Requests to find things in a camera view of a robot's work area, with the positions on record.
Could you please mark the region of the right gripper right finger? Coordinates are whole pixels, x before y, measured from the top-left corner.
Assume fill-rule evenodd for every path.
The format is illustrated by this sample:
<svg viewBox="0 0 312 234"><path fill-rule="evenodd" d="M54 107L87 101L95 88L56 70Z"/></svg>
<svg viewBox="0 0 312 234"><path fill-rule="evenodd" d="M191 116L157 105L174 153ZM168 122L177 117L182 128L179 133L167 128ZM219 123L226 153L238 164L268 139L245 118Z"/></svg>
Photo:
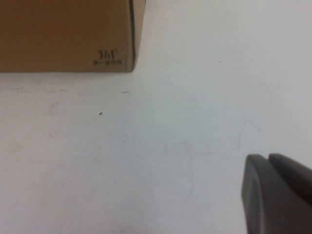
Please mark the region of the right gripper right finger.
<svg viewBox="0 0 312 234"><path fill-rule="evenodd" d="M269 162L301 198L312 197L312 170L282 154L270 154Z"/></svg>

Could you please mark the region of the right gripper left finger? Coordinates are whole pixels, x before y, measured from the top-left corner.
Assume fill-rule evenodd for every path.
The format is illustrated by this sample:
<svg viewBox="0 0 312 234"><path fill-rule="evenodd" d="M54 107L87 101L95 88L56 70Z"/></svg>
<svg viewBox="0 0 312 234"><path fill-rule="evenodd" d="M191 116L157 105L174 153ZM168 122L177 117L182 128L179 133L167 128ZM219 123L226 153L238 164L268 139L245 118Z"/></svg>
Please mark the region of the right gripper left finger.
<svg viewBox="0 0 312 234"><path fill-rule="evenodd" d="M245 160L241 197L247 232L310 234L312 198L293 191L268 158L253 154Z"/></svg>

